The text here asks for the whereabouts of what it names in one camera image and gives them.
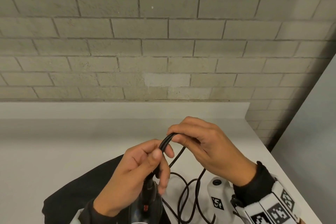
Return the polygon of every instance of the brick wall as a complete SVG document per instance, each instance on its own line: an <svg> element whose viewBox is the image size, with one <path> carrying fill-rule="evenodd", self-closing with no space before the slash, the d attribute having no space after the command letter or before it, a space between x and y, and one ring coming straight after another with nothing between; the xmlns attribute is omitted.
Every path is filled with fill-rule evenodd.
<svg viewBox="0 0 336 224"><path fill-rule="evenodd" d="M250 101L267 144L335 22L336 0L0 0L0 100Z"/></svg>

